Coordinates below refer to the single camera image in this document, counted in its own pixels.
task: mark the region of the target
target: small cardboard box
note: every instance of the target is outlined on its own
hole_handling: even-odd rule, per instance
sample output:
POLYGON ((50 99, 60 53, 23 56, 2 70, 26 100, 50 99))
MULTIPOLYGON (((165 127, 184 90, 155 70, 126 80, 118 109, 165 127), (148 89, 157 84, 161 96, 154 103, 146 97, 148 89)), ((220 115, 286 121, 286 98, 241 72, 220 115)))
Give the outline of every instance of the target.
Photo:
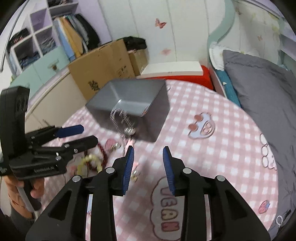
POLYGON ((70 63, 68 67, 87 101, 108 81, 135 77, 122 39, 92 50, 70 63))
POLYGON ((131 65, 133 66, 133 71, 135 72, 135 75, 141 75, 143 70, 148 65, 145 50, 137 50, 134 53, 130 53, 129 58, 131 60, 131 65))

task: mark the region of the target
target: red cloth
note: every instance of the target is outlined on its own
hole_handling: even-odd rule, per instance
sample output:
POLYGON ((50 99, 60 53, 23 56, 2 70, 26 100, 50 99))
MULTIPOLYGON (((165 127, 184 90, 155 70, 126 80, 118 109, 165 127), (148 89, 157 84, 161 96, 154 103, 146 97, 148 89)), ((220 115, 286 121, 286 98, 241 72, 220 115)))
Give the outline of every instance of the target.
POLYGON ((214 90, 211 77, 210 77, 210 71, 202 65, 202 70, 204 72, 203 75, 178 75, 178 76, 158 76, 148 79, 166 79, 166 80, 183 80, 191 83, 196 83, 202 86, 205 86, 209 88, 210 90, 214 90))

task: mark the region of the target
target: curtain rod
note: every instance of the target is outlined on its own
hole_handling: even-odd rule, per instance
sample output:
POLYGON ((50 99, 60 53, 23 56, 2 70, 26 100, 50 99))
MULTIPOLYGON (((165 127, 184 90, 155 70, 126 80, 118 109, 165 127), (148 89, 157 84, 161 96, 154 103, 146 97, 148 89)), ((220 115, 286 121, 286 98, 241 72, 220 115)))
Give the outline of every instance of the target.
POLYGON ((0 73, 3 72, 4 59, 5 59, 5 55, 6 55, 6 53, 7 53, 6 50, 7 50, 8 42, 9 42, 9 40, 10 40, 10 38, 11 38, 12 32, 13 32, 13 30, 14 30, 14 28, 15 28, 15 25, 17 24, 18 19, 19 19, 20 15, 22 14, 24 8, 25 8, 26 5, 28 4, 28 2, 29 2, 29 0, 27 0, 27 1, 24 3, 24 6, 23 6, 23 8, 21 9, 20 13, 18 14, 17 18, 15 19, 15 22, 14 22, 14 24, 13 24, 11 30, 10 30, 10 33, 9 33, 9 35, 8 35, 8 38, 7 38, 7 41, 6 41, 6 44, 5 44, 5 49, 4 49, 4 51, 3 51, 3 56, 2 56, 2 61, 1 61, 1 67, 0 67, 0 73))

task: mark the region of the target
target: gray bedding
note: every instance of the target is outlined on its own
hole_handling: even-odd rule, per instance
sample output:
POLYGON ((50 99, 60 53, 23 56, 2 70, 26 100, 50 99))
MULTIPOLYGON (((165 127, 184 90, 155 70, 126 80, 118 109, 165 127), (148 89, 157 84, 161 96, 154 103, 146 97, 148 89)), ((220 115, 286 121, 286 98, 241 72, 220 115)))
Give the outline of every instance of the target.
MULTIPOLYGON (((269 142, 279 178, 277 215, 287 216, 296 207, 296 79, 265 59, 229 50, 223 51, 227 71, 239 101, 269 142)), ((278 232, 273 221, 271 239, 278 232)))

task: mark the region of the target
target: pink checkered tablecloth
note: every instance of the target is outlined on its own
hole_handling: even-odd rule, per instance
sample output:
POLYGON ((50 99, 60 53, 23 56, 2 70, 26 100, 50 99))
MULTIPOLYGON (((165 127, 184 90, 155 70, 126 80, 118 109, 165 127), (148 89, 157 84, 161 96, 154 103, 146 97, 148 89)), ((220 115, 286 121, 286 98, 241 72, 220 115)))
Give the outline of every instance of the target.
MULTIPOLYGON (((134 145, 140 176, 136 182, 131 181, 124 197, 113 198, 117 239, 172 241, 180 238, 184 198, 174 198, 168 192, 162 161, 166 145, 174 157, 182 159, 200 175, 225 176, 269 229, 277 211, 277 168, 269 145, 254 121, 235 104, 203 86, 167 81, 167 88, 170 112, 157 141, 136 141, 134 145), (167 213, 167 205, 175 211, 167 213)), ((108 139, 120 142, 119 135, 101 128, 85 107, 72 115, 64 127, 77 124, 84 126, 81 135, 56 139, 50 146, 89 135, 98 137, 102 146, 108 139)), ((121 156, 122 147, 111 154, 107 166, 121 156)), ((43 208, 69 179, 69 172, 46 178, 43 208)))

